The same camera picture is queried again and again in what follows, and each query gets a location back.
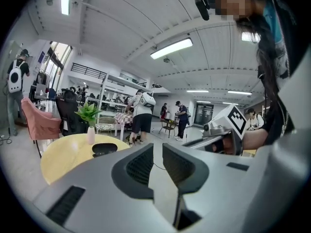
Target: cable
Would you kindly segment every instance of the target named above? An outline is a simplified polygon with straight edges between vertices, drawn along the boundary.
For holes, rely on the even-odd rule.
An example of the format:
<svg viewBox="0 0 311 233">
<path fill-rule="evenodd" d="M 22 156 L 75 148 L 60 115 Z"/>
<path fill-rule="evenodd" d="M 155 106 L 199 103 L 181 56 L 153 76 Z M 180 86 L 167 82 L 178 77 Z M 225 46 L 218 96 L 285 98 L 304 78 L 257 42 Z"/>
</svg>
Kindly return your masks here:
<svg viewBox="0 0 311 233">
<path fill-rule="evenodd" d="M 1 136 L 1 138 L 0 138 L 0 146 L 3 145 L 4 141 L 6 141 L 6 144 L 11 144 L 12 143 L 12 140 L 10 139 L 10 136 L 7 139 L 3 139 L 2 136 Z"/>
<path fill-rule="evenodd" d="M 158 167 L 159 169 L 166 170 L 166 169 L 163 169 L 163 168 L 157 166 L 156 163 L 154 163 L 154 165 L 155 165 L 156 167 Z"/>
</svg>

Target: long black hair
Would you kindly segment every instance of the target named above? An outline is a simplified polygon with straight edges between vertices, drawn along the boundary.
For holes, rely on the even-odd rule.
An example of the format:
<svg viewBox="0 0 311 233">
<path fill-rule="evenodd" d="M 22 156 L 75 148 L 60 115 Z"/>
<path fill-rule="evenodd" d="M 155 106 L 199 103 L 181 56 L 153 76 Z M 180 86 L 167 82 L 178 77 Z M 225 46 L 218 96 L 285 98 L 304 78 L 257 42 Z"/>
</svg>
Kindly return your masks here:
<svg viewBox="0 0 311 233">
<path fill-rule="evenodd" d="M 249 32 L 255 42 L 255 34 L 260 36 L 257 59 L 264 72 L 263 85 L 270 100 L 277 101 L 278 87 L 276 83 L 275 58 L 277 57 L 275 41 L 270 27 L 262 15 L 252 14 L 248 18 L 236 21 L 241 32 Z"/>
</svg>

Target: black office chair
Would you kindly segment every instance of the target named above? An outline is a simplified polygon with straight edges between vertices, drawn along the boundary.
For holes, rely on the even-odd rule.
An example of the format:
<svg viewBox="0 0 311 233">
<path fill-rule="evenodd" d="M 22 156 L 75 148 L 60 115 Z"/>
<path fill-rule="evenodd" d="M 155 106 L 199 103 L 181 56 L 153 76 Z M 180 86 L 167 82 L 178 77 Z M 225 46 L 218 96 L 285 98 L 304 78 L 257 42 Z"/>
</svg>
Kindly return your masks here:
<svg viewBox="0 0 311 233">
<path fill-rule="evenodd" d="M 60 131 L 63 136 L 87 133 L 88 124 L 75 113 L 78 111 L 78 102 L 76 100 L 56 97 L 56 106 L 62 119 Z"/>
</svg>

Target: round yellow table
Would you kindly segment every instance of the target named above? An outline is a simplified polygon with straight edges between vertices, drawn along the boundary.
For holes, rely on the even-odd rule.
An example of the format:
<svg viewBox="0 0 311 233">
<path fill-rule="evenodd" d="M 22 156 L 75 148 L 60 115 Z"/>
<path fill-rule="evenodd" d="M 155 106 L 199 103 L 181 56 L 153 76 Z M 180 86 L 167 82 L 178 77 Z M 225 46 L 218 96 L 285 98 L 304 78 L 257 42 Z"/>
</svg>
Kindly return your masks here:
<svg viewBox="0 0 311 233">
<path fill-rule="evenodd" d="M 129 146 L 110 136 L 95 135 L 95 144 L 114 143 L 118 150 Z M 41 171 L 48 184 L 58 180 L 84 161 L 93 159 L 92 146 L 87 143 L 86 134 L 73 134 L 57 139 L 48 145 L 41 158 Z"/>
</svg>

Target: gray floor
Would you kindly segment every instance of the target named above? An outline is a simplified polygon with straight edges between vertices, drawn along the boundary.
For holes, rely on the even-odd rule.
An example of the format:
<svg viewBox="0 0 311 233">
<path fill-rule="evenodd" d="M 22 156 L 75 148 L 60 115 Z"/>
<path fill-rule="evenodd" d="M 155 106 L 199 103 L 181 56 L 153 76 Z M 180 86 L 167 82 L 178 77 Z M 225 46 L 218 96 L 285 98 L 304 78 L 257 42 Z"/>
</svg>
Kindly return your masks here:
<svg viewBox="0 0 311 233">
<path fill-rule="evenodd" d="M 151 171 L 149 187 L 154 190 L 155 197 L 157 198 L 155 200 L 156 208 L 172 223 L 174 220 L 177 188 L 167 171 L 162 170 L 165 169 L 162 159 L 162 143 L 181 145 L 187 141 L 199 138 L 202 133 L 199 128 L 187 128 L 184 141 L 178 142 L 173 137 L 173 131 L 170 138 L 168 138 L 168 132 L 165 133 L 163 129 L 159 133 L 161 129 L 159 120 L 154 119 L 151 128 L 154 130 L 148 134 L 147 142 L 154 144 L 154 163 L 158 167 L 154 166 Z M 8 145 L 4 142 L 0 146 L 0 164 L 13 191 L 32 201 L 47 186 L 47 183 L 41 174 L 40 157 L 35 144 L 29 138 L 28 129 L 22 127 L 17 129 L 18 135 L 11 137 L 12 143 Z M 0 134 L 8 136 L 7 130 L 0 131 Z M 124 133 L 124 139 L 128 134 L 129 132 Z M 38 141 L 39 147 L 43 151 L 51 142 L 52 140 Z"/>
</svg>

